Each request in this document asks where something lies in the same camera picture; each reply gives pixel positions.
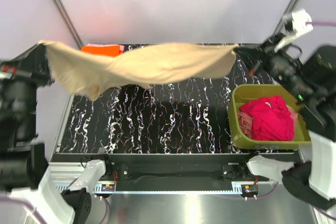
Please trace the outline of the beige t shirt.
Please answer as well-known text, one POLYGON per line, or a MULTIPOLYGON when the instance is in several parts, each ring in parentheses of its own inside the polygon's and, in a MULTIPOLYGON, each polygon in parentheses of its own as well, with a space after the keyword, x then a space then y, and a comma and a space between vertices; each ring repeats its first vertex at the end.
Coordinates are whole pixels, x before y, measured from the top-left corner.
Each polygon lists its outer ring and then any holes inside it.
POLYGON ((170 84, 188 78, 220 79, 235 61, 237 44, 201 46, 169 43, 145 46, 117 57, 93 55, 56 41, 40 41, 52 76, 70 94, 95 101, 112 87, 135 84, 150 89, 153 84, 170 84))

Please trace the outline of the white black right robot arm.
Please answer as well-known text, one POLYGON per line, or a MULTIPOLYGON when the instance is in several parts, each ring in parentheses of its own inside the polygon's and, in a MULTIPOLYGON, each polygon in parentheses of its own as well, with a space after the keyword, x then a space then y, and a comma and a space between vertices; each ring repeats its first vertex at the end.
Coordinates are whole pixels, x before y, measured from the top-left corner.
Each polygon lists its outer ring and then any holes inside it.
POLYGON ((335 206, 335 65, 327 60, 335 58, 335 46, 320 46, 302 63, 287 54, 292 44, 276 48, 284 38, 278 33, 258 46, 233 51, 253 57, 247 66, 250 75, 265 71, 297 100, 311 139, 312 160, 286 167, 255 155, 246 166, 254 175, 282 182, 291 195, 318 210, 328 210, 335 206))

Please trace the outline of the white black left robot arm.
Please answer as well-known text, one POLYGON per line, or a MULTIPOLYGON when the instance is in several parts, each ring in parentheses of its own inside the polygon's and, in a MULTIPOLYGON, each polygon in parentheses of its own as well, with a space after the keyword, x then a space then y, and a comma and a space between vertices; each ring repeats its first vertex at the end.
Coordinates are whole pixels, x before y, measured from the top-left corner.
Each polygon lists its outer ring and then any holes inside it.
POLYGON ((1 201, 21 205, 37 223, 85 223, 92 192, 107 173, 109 159, 94 155, 67 189, 57 189, 44 144, 33 143, 37 89, 52 82, 42 43, 1 62, 1 201))

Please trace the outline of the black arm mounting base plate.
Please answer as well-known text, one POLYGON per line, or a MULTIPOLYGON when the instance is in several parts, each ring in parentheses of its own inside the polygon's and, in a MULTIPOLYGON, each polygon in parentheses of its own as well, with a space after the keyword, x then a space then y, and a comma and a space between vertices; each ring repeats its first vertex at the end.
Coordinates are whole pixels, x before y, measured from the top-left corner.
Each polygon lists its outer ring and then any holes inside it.
POLYGON ((261 181, 243 164, 249 154, 110 154, 118 191, 217 191, 261 181))

